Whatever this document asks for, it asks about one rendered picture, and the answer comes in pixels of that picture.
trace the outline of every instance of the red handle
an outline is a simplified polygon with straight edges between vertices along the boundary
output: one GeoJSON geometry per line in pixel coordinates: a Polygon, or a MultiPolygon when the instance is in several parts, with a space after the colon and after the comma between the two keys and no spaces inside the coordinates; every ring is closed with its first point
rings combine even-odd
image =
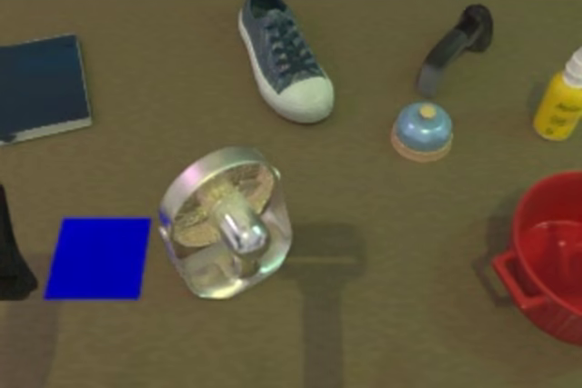
{"type": "Polygon", "coordinates": [[[513,300],[524,312],[547,304],[547,298],[544,295],[529,297],[524,293],[521,285],[517,283],[516,278],[508,269],[508,266],[516,259],[517,256],[513,250],[500,254],[493,259],[493,268],[499,276],[499,279],[501,279],[501,282],[503,282],[503,285],[511,294],[511,297],[513,297],[513,300]]]}

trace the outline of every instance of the gray sneaker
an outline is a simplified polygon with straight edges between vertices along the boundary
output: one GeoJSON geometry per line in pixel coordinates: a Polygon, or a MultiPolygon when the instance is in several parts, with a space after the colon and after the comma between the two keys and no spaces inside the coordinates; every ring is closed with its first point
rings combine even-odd
{"type": "Polygon", "coordinates": [[[283,0],[246,0],[238,29],[259,92],[277,113],[304,124],[331,114],[334,86],[283,0]]]}

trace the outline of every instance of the yellow bottle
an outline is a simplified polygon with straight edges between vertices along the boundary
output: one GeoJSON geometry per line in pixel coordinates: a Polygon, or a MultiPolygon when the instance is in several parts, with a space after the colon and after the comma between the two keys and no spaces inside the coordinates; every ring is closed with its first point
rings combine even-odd
{"type": "Polygon", "coordinates": [[[582,48],[563,72],[552,78],[534,118],[534,129],[547,140],[567,140],[582,115],[582,48]]]}

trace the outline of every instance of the white bottle cap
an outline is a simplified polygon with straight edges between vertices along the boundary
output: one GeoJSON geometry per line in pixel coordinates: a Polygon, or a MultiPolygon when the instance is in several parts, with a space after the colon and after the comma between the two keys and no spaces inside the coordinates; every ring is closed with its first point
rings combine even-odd
{"type": "Polygon", "coordinates": [[[573,88],[582,88],[582,47],[567,62],[564,81],[573,88]]]}

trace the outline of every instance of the desk fan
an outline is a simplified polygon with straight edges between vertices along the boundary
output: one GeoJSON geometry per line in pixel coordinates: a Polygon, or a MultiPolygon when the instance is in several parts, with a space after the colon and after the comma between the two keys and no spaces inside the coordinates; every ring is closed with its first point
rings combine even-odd
{"type": "Polygon", "coordinates": [[[280,174],[252,148],[227,147],[186,168],[159,216],[170,260],[206,299],[227,299],[265,280],[291,246],[280,174]]]}

